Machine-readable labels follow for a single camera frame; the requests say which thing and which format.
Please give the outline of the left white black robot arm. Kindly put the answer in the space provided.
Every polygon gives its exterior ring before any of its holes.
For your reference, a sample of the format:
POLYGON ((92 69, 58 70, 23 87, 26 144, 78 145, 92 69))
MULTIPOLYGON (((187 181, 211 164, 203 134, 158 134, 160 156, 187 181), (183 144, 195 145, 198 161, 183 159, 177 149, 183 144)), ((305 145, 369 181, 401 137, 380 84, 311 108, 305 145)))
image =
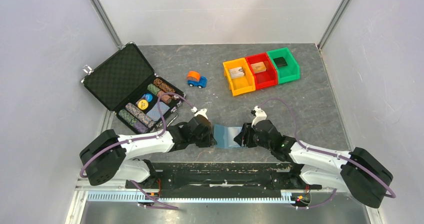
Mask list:
POLYGON ((135 181, 145 188, 153 187, 157 174, 148 160, 137 158, 152 153, 169 153, 195 144, 199 148, 213 144, 212 125, 204 115, 167 129, 140 135, 118 135, 106 130, 91 141, 79 154, 82 178, 90 185, 102 185, 112 179, 135 181))

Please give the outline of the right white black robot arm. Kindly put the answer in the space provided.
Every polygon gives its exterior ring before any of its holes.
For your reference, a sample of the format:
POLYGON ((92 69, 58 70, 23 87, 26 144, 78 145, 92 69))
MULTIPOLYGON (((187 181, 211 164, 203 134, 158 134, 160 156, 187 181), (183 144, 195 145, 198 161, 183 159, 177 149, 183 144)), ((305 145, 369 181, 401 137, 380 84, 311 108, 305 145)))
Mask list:
POLYGON ((288 178, 295 188, 308 184, 338 189, 370 208, 381 206, 394 178, 366 149, 337 151, 299 143, 294 137, 282 135, 269 120, 255 125, 244 123, 233 140, 248 148, 263 147, 278 160, 300 166, 288 178))

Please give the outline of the blue card holder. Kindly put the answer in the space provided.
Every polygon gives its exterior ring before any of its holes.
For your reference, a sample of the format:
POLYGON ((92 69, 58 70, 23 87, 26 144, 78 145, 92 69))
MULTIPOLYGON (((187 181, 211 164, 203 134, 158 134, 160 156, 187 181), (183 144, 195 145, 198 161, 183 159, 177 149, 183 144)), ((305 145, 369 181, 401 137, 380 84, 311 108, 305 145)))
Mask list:
POLYGON ((213 127, 213 137, 216 141, 216 148, 234 149, 241 148, 234 138, 242 131, 242 127, 227 127, 215 124, 213 127))

